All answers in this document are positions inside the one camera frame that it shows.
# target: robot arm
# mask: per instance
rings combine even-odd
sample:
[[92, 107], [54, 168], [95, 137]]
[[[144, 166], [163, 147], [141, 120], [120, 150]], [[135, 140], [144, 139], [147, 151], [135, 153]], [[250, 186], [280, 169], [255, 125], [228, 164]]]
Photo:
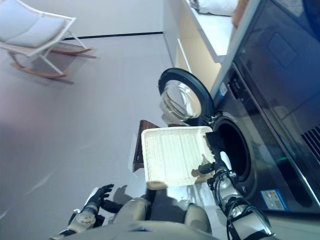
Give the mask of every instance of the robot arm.
[[208, 179], [207, 183], [216, 204], [227, 217], [228, 239], [230, 235], [233, 240], [259, 240], [274, 236], [266, 215], [243, 198], [235, 188], [237, 174], [232, 171], [230, 160], [223, 151], [221, 138], [217, 133], [210, 132], [207, 133], [207, 139], [213, 147], [215, 162], [204, 165], [199, 171], [202, 174], [215, 171], [213, 178]]
[[67, 229], [50, 239], [63, 239], [66, 236], [82, 233], [88, 229], [101, 226], [105, 218], [101, 215], [98, 215], [100, 207], [108, 212], [117, 213], [123, 205], [116, 204], [105, 199], [109, 197], [108, 193], [112, 191], [113, 187], [113, 184], [106, 185], [101, 188], [96, 187], [86, 201], [83, 209], [74, 210], [74, 213], [69, 220]]

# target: baseboard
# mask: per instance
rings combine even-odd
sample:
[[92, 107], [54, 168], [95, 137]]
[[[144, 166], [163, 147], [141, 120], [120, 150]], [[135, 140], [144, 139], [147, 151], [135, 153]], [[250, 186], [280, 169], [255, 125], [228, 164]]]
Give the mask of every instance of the baseboard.
[[[110, 37], [126, 37], [126, 36], [138, 36], [138, 35], [154, 35], [163, 34], [163, 31], [153, 32], [137, 32], [137, 33], [123, 33], [123, 34], [110, 34], [110, 35], [96, 35], [96, 36], [79, 36], [79, 39], [97, 39], [97, 38], [110, 38]], [[74, 37], [66, 37], [63, 40], [74, 40]]]

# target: white wall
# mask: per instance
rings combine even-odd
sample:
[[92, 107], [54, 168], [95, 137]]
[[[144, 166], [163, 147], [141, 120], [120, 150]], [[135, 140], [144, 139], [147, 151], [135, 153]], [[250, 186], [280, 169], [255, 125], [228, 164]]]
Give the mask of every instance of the white wall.
[[76, 17], [78, 36], [163, 31], [163, 0], [22, 0], [35, 9]]

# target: cabinet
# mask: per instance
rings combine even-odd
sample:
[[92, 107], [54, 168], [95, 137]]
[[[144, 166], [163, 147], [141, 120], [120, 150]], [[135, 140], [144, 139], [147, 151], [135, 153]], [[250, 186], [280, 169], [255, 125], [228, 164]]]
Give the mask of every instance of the cabinet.
[[213, 87], [233, 32], [232, 18], [199, 15], [189, 0], [164, 0], [163, 32], [174, 67]]

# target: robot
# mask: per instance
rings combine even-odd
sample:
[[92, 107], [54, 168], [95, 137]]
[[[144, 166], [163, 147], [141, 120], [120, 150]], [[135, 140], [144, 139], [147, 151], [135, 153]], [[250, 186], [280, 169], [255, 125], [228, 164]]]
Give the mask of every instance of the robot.
[[[215, 203], [227, 217], [228, 240], [277, 239], [266, 215], [253, 206], [237, 191], [237, 174], [232, 171], [227, 154], [222, 151], [223, 142], [216, 132], [207, 133], [207, 139], [215, 153], [215, 162], [199, 166], [203, 174], [215, 172], [207, 180]], [[72, 214], [67, 229], [51, 240], [217, 240], [211, 233], [205, 210], [195, 204], [189, 205], [184, 224], [145, 220], [152, 206], [152, 197], [137, 197], [125, 205], [107, 200], [113, 184], [96, 188], [82, 210]], [[102, 226], [104, 217], [99, 209], [115, 213], [112, 224]]]

